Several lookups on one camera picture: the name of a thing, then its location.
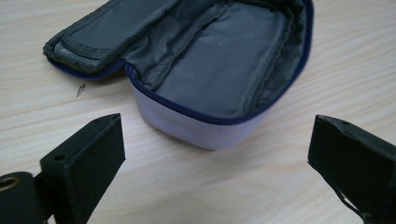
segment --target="navy zipper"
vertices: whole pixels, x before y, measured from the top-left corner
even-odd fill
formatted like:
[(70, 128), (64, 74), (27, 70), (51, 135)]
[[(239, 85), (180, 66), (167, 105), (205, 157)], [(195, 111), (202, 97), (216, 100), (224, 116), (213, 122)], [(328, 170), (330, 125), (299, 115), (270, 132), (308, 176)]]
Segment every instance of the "navy zipper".
[(140, 92), (142, 92), (144, 95), (146, 95), (148, 98), (151, 100), (168, 107), (182, 115), (185, 115), (187, 117), (190, 117), (192, 119), (197, 119), (205, 123), (210, 123), (210, 124), (215, 124), (215, 125), (236, 125), (240, 124), (243, 122), (246, 122), (250, 119), (253, 119), (263, 112), (265, 112), (267, 109), (269, 109), (276, 101), (280, 99), (281, 96), (291, 87), (291, 85), (294, 83), (294, 81), (297, 79), (297, 77), (303, 72), (304, 67), (306, 62), (308, 61), (309, 58), (309, 53), (311, 51), (311, 43), (312, 43), (312, 31), (313, 31), (313, 19), (314, 19), (314, 6), (311, 0), (304, 0), (305, 5), (306, 5), (306, 17), (307, 17), (307, 24), (306, 24), (306, 36), (305, 36), (305, 46), (304, 46), (304, 52), (302, 59), (300, 60), (300, 63), (298, 64), (293, 77), (289, 81), (288, 85), (283, 89), (283, 91), (267, 106), (264, 108), (257, 110), (255, 112), (246, 114), (245, 116), (241, 116), (238, 118), (220, 118), (220, 117), (213, 117), (207, 114), (200, 113), (198, 111), (189, 109), (183, 105), (179, 105), (175, 102), (172, 102), (166, 98), (163, 98), (161, 95), (150, 91), (147, 89), (136, 77), (134, 77), (134, 68), (127, 63), (125, 66), (125, 72), (128, 76), (128, 78), (131, 80), (132, 84), (136, 87), (136, 89)]
[(114, 73), (118, 72), (121, 68), (123, 68), (126, 64), (126, 62), (124, 60), (119, 60), (116, 63), (112, 64), (110, 67), (107, 68), (106, 71), (100, 73), (100, 74), (96, 74), (96, 75), (86, 75), (83, 73), (80, 73), (70, 67), (67, 67), (64, 64), (58, 63), (54, 60), (52, 60), (51, 58), (47, 57), (47, 59), (49, 60), (49, 62), (59, 68), (60, 70), (66, 72), (67, 74), (73, 76), (73, 77), (78, 77), (78, 78), (82, 78), (85, 80), (96, 80), (96, 79), (100, 79), (100, 78), (104, 78), (104, 77), (108, 77), (113, 75)]

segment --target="black plastic part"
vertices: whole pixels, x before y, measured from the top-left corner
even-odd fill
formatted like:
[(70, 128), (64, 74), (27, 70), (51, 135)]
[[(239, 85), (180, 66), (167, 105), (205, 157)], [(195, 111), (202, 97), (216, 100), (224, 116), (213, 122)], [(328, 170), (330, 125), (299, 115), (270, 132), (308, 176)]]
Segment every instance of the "black plastic part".
[(396, 223), (395, 146), (349, 122), (317, 116), (308, 160), (364, 223)]
[(56, 222), (86, 223), (124, 160), (120, 114), (91, 121), (41, 159)]
[(38, 174), (34, 178), (35, 188), (41, 203), (41, 213), (44, 219), (48, 220), (52, 214), (54, 207), (57, 206), (56, 191), (48, 181), (46, 181), (43, 173)]
[(0, 223), (43, 224), (33, 176), (18, 172), (0, 177)]

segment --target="wooden table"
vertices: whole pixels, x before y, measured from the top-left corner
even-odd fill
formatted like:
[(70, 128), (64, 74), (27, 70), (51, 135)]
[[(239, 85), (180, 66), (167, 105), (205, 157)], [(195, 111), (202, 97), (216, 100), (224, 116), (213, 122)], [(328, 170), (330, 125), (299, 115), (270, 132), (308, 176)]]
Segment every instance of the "wooden table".
[(45, 42), (104, 2), (0, 2), (0, 175), (38, 174), (85, 123), (121, 113), (127, 160), (90, 223), (362, 223), (306, 156), (316, 114), (396, 145), (396, 1), (315, 1), (304, 72), (246, 141), (221, 151), (148, 126), (126, 77), (84, 81), (47, 62)]

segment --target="open pouch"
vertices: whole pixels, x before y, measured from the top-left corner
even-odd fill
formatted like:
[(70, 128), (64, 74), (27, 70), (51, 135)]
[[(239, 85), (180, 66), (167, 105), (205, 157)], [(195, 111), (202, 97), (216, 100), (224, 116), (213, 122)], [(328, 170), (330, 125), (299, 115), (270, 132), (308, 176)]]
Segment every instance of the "open pouch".
[(125, 72), (142, 118), (230, 147), (302, 72), (311, 0), (111, 0), (53, 37), (49, 61), (85, 79)]

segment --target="screw hole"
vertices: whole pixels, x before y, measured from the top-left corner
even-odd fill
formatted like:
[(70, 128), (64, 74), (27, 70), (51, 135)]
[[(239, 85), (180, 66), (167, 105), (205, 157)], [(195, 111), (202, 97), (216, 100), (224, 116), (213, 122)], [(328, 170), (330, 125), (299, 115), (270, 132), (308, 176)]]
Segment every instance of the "screw hole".
[(53, 159), (55, 159), (56, 161), (63, 161), (66, 158), (65, 155), (58, 155), (56, 157), (54, 157)]
[(8, 177), (6, 179), (0, 180), (0, 191), (11, 189), (20, 182), (17, 177)]

